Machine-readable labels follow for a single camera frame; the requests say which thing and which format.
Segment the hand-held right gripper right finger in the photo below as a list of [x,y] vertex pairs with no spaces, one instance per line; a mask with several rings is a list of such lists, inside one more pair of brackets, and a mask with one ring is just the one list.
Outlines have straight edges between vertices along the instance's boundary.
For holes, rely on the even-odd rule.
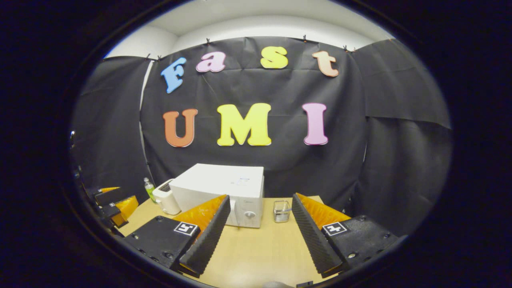
[[367,215],[349,217],[299,193],[292,197],[292,213],[323,278],[365,268],[402,242]]

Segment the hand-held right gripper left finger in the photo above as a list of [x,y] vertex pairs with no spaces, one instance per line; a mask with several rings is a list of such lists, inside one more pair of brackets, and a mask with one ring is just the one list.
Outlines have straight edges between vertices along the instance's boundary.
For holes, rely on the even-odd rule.
[[230,197],[223,194],[174,218],[156,216],[123,241],[168,269],[199,277],[210,262],[230,210]]

